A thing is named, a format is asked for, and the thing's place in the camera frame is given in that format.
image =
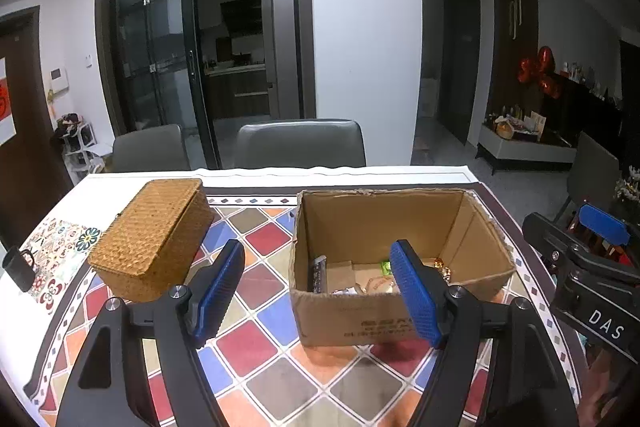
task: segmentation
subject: gray chair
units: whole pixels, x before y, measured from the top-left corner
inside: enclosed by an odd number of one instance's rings
[[[179,125],[161,125],[118,136],[111,172],[190,171]]]
[[[569,197],[566,198],[554,222],[558,222],[571,201],[578,206],[586,201],[600,210],[609,212],[619,178],[618,158],[588,134],[580,133],[574,164],[566,179]]]
[[[360,126],[352,120],[281,120],[243,126],[236,168],[364,167]]]

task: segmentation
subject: black mug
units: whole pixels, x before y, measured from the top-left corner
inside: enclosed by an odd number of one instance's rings
[[[31,265],[24,258],[25,254],[31,257]],[[29,250],[20,251],[18,247],[11,247],[2,259],[2,268],[23,292],[29,291],[33,286],[36,279],[34,267],[33,254]]]

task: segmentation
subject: cardboard box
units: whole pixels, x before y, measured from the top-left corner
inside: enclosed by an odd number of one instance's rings
[[[462,284],[482,300],[495,297],[515,270],[502,233],[466,190],[302,192],[289,285],[303,345],[377,344],[416,337],[400,294],[329,293],[352,280],[369,280],[398,239],[407,239],[421,259],[440,257],[451,269],[450,283]],[[327,258],[327,294],[309,291],[309,267],[320,255]]]
[[[148,182],[98,240],[88,262],[114,295],[153,301],[184,281],[213,215],[200,180]]]

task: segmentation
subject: blue gripper pad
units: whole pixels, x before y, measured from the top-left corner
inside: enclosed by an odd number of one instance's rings
[[[442,339],[442,331],[438,326],[438,302],[444,300],[447,283],[436,269],[422,264],[409,242],[404,239],[391,245],[389,261],[418,336],[429,341],[432,346],[438,346]]]
[[[214,263],[199,269],[189,283],[191,298],[185,323],[196,347],[218,334],[243,271],[242,243],[229,239]]]
[[[590,204],[581,206],[578,219],[581,225],[597,233],[615,247],[626,245],[631,237],[622,221]]]

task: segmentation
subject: door handle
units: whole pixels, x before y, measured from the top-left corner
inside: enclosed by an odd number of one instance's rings
[[[522,0],[518,0],[518,26],[522,26]]]
[[[516,38],[516,33],[515,33],[515,25],[514,25],[514,21],[513,21],[513,10],[515,8],[515,4],[514,1],[511,1],[509,3],[509,36],[511,37],[511,40],[515,40]]]
[[[191,69],[191,76],[195,76],[195,74],[196,74],[196,61],[195,61],[195,59],[193,57],[193,51],[192,50],[189,50],[188,57],[189,57],[189,67]]]

